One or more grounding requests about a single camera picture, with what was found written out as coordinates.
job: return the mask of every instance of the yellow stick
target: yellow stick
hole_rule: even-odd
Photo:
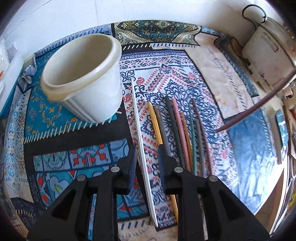
[[[149,112],[150,112],[150,116],[152,119],[152,125],[153,125],[153,129],[156,135],[156,141],[158,145],[161,145],[163,143],[163,140],[161,138],[161,134],[160,134],[160,130],[159,130],[159,126],[158,126],[158,122],[157,122],[157,118],[154,112],[154,109],[152,107],[151,102],[148,102],[148,108],[149,108]],[[176,197],[175,195],[170,195],[170,198],[172,200],[172,205],[173,205],[173,209],[174,209],[174,213],[175,213],[175,218],[176,221],[178,223],[179,219],[179,211],[178,211],[178,207],[177,207],[177,201],[176,201]]]
[[[149,108],[149,111],[150,111],[150,116],[151,116],[151,119],[152,119],[152,125],[153,125],[153,129],[154,129],[154,132],[155,132],[155,135],[156,135],[157,144],[161,145],[163,143],[163,140],[161,138],[157,118],[156,118],[156,115],[155,115],[155,112],[153,110],[151,102],[148,102],[148,108]]]
[[[182,123],[183,123],[183,127],[184,127],[184,132],[185,132],[185,138],[186,138],[186,143],[187,143],[187,148],[188,148],[190,165],[192,167],[192,172],[193,172],[194,168],[193,168],[191,141],[190,141],[190,136],[189,136],[189,132],[188,132],[188,128],[186,125],[186,120],[185,120],[185,116],[184,116],[183,112],[181,112],[181,118],[182,118]]]

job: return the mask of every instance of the brown rod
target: brown rod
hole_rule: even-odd
[[[192,148],[191,148],[191,141],[190,141],[190,134],[187,128],[187,123],[186,123],[186,119],[185,119],[185,115],[183,112],[180,113],[181,114],[181,119],[182,119],[182,123],[183,123],[183,128],[184,128],[184,134],[185,134],[185,138],[186,138],[186,144],[187,144],[187,149],[188,149],[188,154],[189,154],[189,161],[190,161],[190,166],[192,171],[194,170],[194,165],[193,165],[193,159],[192,159]]]
[[[250,109],[245,110],[239,114],[237,114],[230,122],[226,123],[224,126],[220,127],[216,130],[216,133],[224,131],[229,129],[230,127],[233,127],[249,115],[251,115],[253,112],[255,112],[257,109],[259,109],[261,106],[266,104],[272,97],[274,97],[285,85],[296,75],[296,67],[293,68],[293,70],[288,74],[286,78],[283,78],[280,80],[274,87],[273,91],[270,92],[268,95],[266,95],[262,100],[260,100],[257,104],[253,105]]]
[[[196,102],[195,102],[195,99],[192,99],[193,100],[193,106],[195,107],[195,110],[196,110],[196,114],[197,114],[197,118],[198,118],[198,121],[200,123],[200,130],[202,131],[202,137],[203,139],[205,140],[205,152],[206,152],[206,155],[207,155],[207,159],[209,160],[209,165],[210,165],[210,168],[211,168],[211,172],[212,172],[212,167],[211,167],[211,156],[210,156],[210,150],[209,150],[209,146],[207,144],[207,136],[205,134],[205,127],[203,126],[203,123],[202,123],[202,119],[200,117],[200,112],[198,110],[198,107],[196,105]],[[201,174],[202,177],[206,177],[205,172],[203,171],[203,173]]]

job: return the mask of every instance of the white plastic container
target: white plastic container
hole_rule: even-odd
[[[62,103],[79,119],[100,123],[112,117],[122,101],[119,41],[89,34],[62,46],[46,63],[41,89],[48,100]]]

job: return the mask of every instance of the white stick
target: white stick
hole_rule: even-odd
[[[137,99],[136,99],[135,87],[134,87],[133,81],[131,82],[131,86],[132,86],[132,94],[133,94],[133,109],[134,109],[134,113],[135,113],[135,122],[136,122],[137,136],[138,136],[138,141],[139,141],[138,146],[140,149],[140,157],[141,157],[141,163],[142,163],[142,174],[144,175],[144,184],[145,184],[146,196],[148,199],[148,207],[149,207],[150,216],[151,216],[151,219],[154,223],[154,226],[158,227],[156,212],[155,212],[154,203],[153,203],[153,197],[152,197],[152,193],[151,193],[150,181],[149,181],[149,176],[148,176],[148,171],[147,171],[147,164],[146,164],[146,157],[145,157],[144,145],[143,145],[143,140],[142,140]]]

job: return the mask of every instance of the black wire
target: black wire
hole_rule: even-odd
[[[238,44],[241,48],[243,48],[243,47],[239,44],[238,40],[237,40],[235,37],[231,37],[231,38],[230,38],[230,46],[231,46],[233,52],[237,55],[237,57],[239,57],[239,59],[240,59],[241,61],[244,61],[245,63],[247,63],[247,59],[245,59],[244,57],[240,56],[240,55],[235,51],[235,49],[234,49],[234,47],[233,47],[233,45],[232,45],[232,42],[233,42],[234,39],[236,40],[237,44]]]
[[[245,10],[246,10],[247,8],[249,8],[249,7],[252,7],[252,6],[255,6],[255,7],[257,7],[257,8],[260,8],[260,9],[264,12],[264,16],[263,16],[264,20],[263,20],[262,22],[260,22],[260,23],[265,23],[265,21],[266,21],[266,13],[265,13],[265,11],[264,11],[261,7],[255,5],[255,4],[249,4],[249,5],[245,6],[244,9],[242,10],[242,17],[243,17],[244,19],[249,20],[249,21],[254,25],[255,30],[257,30],[257,27],[256,27],[255,23],[254,23],[251,19],[246,18],[246,17],[244,16],[244,12],[245,12]]]

